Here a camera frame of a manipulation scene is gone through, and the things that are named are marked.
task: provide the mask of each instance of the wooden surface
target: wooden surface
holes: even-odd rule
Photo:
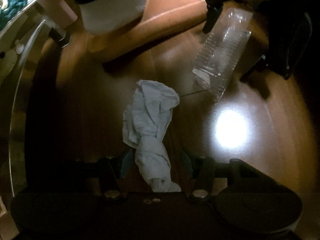
[[[118,155],[127,148],[122,142],[122,114],[132,103],[136,82],[140,79],[162,82],[180,95],[164,145],[172,164],[172,180],[183,191],[191,190],[192,181],[180,163],[182,148],[196,155],[213,156],[219,162],[240,158],[301,195],[306,208],[297,233],[302,239],[319,238],[317,138],[295,77],[285,81],[274,73],[264,72],[254,73],[249,84],[239,82],[241,74],[267,48],[263,19],[254,16],[249,28],[252,37],[217,105],[211,94],[192,80],[192,60],[206,38],[201,29],[202,26],[197,26],[154,42],[102,66],[85,53],[87,34],[79,19],[68,30],[72,35],[69,46],[60,51],[49,40],[43,50],[41,67],[57,71],[58,101],[52,104],[59,110],[57,118],[57,114],[50,113],[50,101],[47,103],[49,114],[44,119],[55,115],[56,122],[51,122],[54,127],[43,131],[55,131],[52,138],[59,158],[91,162],[102,156]],[[222,125],[227,134],[228,129],[230,134],[235,129],[246,134],[236,147],[228,145],[230,138],[221,143],[217,125],[226,113],[235,122]],[[225,184],[217,182],[216,191]],[[150,191],[135,164],[120,185],[124,191]]]

